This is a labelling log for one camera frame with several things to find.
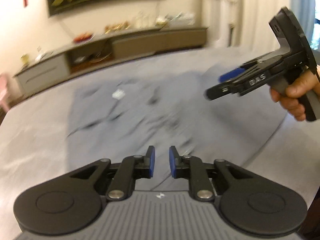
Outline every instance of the floor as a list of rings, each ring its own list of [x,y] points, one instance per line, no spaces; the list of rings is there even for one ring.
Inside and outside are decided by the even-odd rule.
[[[10,107],[14,107],[15,105],[21,103],[22,101],[23,101],[23,98],[21,97],[21,98],[12,100],[12,101],[9,103],[9,105],[10,105]],[[2,108],[0,108],[0,125],[1,125],[4,117],[5,117],[5,112],[4,112],[4,110],[3,110]]]

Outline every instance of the round black disc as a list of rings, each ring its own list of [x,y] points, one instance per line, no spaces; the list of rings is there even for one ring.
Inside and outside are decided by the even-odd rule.
[[[94,190],[46,191],[36,186],[16,199],[13,211],[21,228],[56,236],[86,227],[101,208],[100,197]]]
[[[220,211],[242,231],[258,236],[282,236],[300,227],[307,206],[293,190],[271,181],[244,179],[222,195]]]

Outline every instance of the white tag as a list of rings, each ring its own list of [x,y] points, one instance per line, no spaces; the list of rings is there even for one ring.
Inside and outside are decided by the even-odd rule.
[[[165,194],[163,194],[162,192],[156,195],[157,198],[162,199],[165,197]]]
[[[116,92],[112,94],[112,97],[117,100],[121,100],[122,98],[124,98],[124,96],[125,96],[125,93],[121,89],[118,89]]]

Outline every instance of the tool handle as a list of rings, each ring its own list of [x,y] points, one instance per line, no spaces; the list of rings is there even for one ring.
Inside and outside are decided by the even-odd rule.
[[[287,96],[286,88],[292,84],[303,72],[303,70],[295,69],[286,73],[284,76],[278,77],[268,84],[282,96]],[[300,104],[305,107],[306,120],[309,122],[320,119],[320,101],[317,94],[310,90],[302,97],[298,98]]]

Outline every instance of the blue rubber pad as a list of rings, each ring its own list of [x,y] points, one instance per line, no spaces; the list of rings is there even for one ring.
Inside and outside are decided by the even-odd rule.
[[[171,148],[169,149],[169,163],[170,163],[171,176],[175,179],[176,178],[176,164],[174,161],[174,155],[173,155]]]
[[[245,71],[244,68],[236,68],[228,73],[223,74],[222,76],[220,76],[219,78],[219,82],[223,83],[231,78],[235,78],[236,76],[240,75],[241,73],[243,73]]]
[[[155,160],[156,160],[156,151],[155,151],[155,148],[153,147],[153,150],[150,156],[150,168],[149,168],[150,178],[153,177],[153,171],[155,170]]]

